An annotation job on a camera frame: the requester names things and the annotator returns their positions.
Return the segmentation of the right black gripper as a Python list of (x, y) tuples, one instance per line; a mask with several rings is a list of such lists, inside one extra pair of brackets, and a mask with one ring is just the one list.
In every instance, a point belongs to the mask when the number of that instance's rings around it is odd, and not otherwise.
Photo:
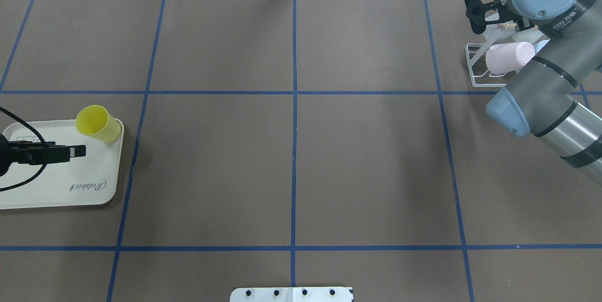
[(474, 34), (483, 34), (488, 25), (512, 22), (516, 32), (527, 30), (527, 19), (512, 13), (509, 0), (464, 0), (465, 15)]

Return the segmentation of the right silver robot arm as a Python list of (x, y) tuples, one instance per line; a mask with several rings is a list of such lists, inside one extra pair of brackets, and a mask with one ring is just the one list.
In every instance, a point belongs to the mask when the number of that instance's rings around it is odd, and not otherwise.
[(601, 118), (571, 93), (601, 70), (601, 0), (464, 0), (475, 34), (514, 22), (536, 27), (548, 43), (515, 70), (486, 105), (486, 113), (517, 137), (531, 134), (570, 167), (601, 183)]

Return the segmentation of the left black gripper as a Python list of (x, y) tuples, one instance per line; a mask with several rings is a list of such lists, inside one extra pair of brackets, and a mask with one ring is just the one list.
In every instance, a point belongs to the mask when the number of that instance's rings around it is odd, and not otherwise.
[(9, 141), (0, 137), (0, 175), (6, 175), (13, 163), (43, 166), (64, 163), (72, 158), (83, 158), (87, 154), (85, 145), (56, 145), (56, 143), (34, 143), (32, 141)]

